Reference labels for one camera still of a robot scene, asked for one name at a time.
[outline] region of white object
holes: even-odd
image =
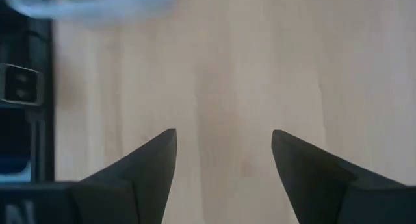
[[[7,0],[18,12],[39,19],[108,21],[149,17],[170,8],[174,0]]]

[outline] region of wooden surface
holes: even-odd
[[[157,19],[57,23],[57,178],[168,127],[165,224],[296,223],[273,129],[416,184],[416,0],[178,0]]]

